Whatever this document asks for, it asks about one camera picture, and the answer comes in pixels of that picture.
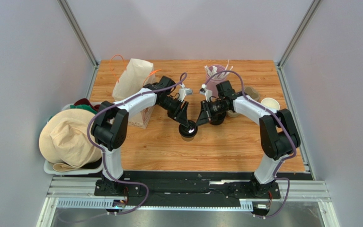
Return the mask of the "single black cup lid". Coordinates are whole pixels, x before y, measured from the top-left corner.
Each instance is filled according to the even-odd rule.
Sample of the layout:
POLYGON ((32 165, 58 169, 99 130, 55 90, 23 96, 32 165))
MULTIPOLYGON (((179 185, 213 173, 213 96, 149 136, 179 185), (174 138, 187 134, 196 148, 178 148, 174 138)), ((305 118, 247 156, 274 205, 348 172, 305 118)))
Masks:
POLYGON ((181 136, 192 137, 192 136, 195 136, 198 133, 198 127, 196 126, 196 124, 195 124, 195 127, 193 127, 193 128, 185 128, 185 127, 179 125, 178 131, 179 131, 181 136))

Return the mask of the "white paper takeout bag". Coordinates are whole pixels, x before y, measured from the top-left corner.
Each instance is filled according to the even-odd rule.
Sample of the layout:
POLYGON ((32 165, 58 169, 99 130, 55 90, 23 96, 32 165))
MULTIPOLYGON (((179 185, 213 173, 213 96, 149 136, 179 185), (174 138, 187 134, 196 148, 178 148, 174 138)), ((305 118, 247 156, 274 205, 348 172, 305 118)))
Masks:
MULTIPOLYGON (((114 86, 112 97, 115 101, 121 101, 134 95, 143 86, 156 81, 156 72, 152 62, 131 58, 114 86)), ((143 109, 131 117, 128 124, 146 129, 153 109, 153 107, 143 109)))

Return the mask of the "single brown paper cup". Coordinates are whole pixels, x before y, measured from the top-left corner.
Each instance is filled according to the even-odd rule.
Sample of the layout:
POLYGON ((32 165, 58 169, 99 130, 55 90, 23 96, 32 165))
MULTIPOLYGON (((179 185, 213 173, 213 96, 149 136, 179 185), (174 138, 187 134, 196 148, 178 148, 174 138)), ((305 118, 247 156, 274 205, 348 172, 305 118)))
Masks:
POLYGON ((194 136, 192 136, 192 137, 184 137, 184 136, 182 136, 182 139, 183 139, 184 141, 187 141, 187 142, 192 141, 194 138, 195 138, 194 136))

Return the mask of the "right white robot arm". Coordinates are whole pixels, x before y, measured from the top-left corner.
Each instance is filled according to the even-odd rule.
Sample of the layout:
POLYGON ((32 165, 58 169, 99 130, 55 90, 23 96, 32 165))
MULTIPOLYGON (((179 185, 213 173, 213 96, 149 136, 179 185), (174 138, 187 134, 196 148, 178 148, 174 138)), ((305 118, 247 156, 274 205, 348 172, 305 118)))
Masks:
POLYGON ((282 163, 295 157, 301 145, 296 124, 288 109, 276 110, 255 101, 244 92, 236 92, 229 81, 216 86, 218 98, 211 100, 211 91, 203 84, 200 93, 205 95, 197 126, 215 124, 223 120, 227 111, 243 115, 259 126, 260 142, 264 152, 258 168, 253 173, 248 189, 255 197, 266 194, 276 181, 282 163))

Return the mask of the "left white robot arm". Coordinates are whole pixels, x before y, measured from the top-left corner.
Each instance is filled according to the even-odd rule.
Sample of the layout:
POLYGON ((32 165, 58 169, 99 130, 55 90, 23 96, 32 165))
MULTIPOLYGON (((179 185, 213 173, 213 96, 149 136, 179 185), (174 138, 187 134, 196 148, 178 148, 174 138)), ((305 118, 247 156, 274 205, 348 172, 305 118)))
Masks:
POLYGON ((101 151, 105 179, 115 185, 126 183, 120 180, 124 172, 121 146, 126 139, 129 119, 146 108, 158 105, 165 109, 168 117, 179 123, 178 131, 183 139, 189 141, 197 134, 197 125, 187 117, 188 102, 181 96, 171 96, 172 89, 182 82, 175 83, 163 76, 159 82, 143 86, 140 91, 122 101, 101 103, 97 114, 88 124, 87 137, 101 151))

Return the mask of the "stack of black lids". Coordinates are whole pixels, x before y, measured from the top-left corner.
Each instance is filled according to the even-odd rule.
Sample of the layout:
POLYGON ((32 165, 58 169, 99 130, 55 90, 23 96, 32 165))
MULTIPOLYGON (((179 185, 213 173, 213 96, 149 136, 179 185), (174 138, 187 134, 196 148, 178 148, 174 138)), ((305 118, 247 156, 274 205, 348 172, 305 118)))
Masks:
POLYGON ((214 116, 212 118, 212 120, 210 121, 210 124, 211 125, 220 125, 224 122, 225 117, 226 117, 226 115, 224 115, 224 114, 223 115, 219 114, 217 116, 214 116))

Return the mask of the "pink straw holder cup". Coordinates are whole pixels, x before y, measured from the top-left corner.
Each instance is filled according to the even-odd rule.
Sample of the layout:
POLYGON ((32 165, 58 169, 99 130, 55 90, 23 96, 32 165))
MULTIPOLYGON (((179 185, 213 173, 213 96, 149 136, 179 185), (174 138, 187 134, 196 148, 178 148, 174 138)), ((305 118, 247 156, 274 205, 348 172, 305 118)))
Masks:
POLYGON ((221 79, 221 80, 215 80, 215 79, 211 79, 208 83, 207 83, 207 88, 210 89, 212 91, 212 95, 214 97, 217 97, 218 96, 218 91, 217 91, 217 88, 216 88, 216 85, 221 83, 221 82, 224 82, 226 79, 221 79))

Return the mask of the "lower pulp cup carrier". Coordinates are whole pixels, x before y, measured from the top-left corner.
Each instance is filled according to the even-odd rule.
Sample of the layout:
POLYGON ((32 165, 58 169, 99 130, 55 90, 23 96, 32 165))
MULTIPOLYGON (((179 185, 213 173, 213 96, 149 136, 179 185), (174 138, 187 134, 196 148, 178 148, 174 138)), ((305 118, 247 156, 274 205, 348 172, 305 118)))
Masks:
MULTIPOLYGON (((247 86, 247 87, 244 87, 244 93, 246 95, 248 95, 250 98, 252 98, 253 100, 255 101, 259 101, 260 100, 260 94, 258 93, 257 90, 255 90, 253 87, 251 86, 247 86)), ((231 117, 231 118, 235 118, 235 117, 238 117, 239 116, 239 113, 236 113, 232 110, 228 110, 226 112, 226 114, 231 117)))

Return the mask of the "stack of paper cups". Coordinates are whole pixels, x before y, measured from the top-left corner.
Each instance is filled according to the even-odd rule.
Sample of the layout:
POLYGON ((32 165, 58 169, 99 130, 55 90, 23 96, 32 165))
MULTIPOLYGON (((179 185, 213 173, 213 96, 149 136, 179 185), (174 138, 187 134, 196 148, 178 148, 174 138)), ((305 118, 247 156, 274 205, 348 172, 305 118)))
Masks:
POLYGON ((279 102, 273 98, 266 97, 266 98, 262 99, 260 103, 265 107, 272 108, 275 110, 280 110, 279 102))

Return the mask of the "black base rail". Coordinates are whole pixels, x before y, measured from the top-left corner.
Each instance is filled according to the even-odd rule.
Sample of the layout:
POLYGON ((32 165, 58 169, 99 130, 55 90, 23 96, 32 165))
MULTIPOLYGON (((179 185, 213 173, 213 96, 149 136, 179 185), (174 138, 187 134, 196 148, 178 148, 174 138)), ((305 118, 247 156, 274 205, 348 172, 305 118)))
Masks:
POLYGON ((125 173, 129 186, 118 191, 99 177, 54 177, 44 201, 43 212, 87 208, 103 212, 138 210, 242 211, 269 214, 292 206, 310 206, 322 217, 334 214, 323 181, 309 174, 283 174, 263 195, 249 192, 247 173, 134 172, 125 173))

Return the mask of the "right aluminium frame post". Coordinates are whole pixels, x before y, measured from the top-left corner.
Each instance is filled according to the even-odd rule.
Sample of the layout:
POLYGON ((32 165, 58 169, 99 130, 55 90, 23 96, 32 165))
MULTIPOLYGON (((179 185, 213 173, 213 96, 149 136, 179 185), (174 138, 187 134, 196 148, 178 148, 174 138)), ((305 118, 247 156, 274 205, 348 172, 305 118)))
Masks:
POLYGON ((300 38, 302 37, 303 33, 305 32, 306 28, 308 27, 309 23, 311 22, 322 2, 322 0, 313 0, 311 2, 308 10, 306 11, 298 28, 296 29, 293 37, 291 38, 287 48, 285 49, 281 59, 279 60, 277 64, 278 68, 282 69, 285 66, 297 43, 299 42, 300 38))

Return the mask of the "aluminium frame post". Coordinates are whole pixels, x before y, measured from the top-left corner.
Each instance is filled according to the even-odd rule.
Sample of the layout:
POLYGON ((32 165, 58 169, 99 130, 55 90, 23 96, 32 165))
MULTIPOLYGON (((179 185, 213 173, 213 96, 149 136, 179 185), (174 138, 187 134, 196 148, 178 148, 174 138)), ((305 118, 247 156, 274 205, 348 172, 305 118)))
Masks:
POLYGON ((306 11, 298 28, 296 29, 293 37, 291 38, 287 48, 285 49, 281 59, 279 60, 277 64, 278 68, 282 69, 285 66, 297 43, 299 42, 300 38, 302 37, 303 33, 305 32, 306 28, 308 27, 309 23, 311 22, 322 2, 322 0, 313 0, 311 2, 308 10, 306 11))
POLYGON ((86 40, 85 35, 82 32, 81 27, 79 26, 77 19, 68 3, 67 0, 57 0, 59 3, 64 15, 66 16, 72 30, 74 31, 81 47, 83 48, 86 56, 88 57, 89 61, 93 65, 94 68, 97 68, 99 66, 99 63, 89 45, 89 43, 86 40))

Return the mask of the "left aluminium frame post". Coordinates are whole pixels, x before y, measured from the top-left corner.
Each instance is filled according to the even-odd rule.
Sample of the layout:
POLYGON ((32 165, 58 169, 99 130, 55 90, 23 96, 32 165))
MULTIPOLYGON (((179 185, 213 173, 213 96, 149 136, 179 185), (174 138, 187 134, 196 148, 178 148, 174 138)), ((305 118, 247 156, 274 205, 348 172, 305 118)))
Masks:
POLYGON ((89 61, 93 65, 94 68, 97 68, 99 66, 99 63, 89 45, 89 43, 86 40, 85 35, 82 32, 81 27, 79 26, 77 19, 68 3, 67 0, 57 0, 59 3, 64 15, 66 16, 72 30, 74 31, 81 47, 83 48, 86 56, 88 57, 89 61))

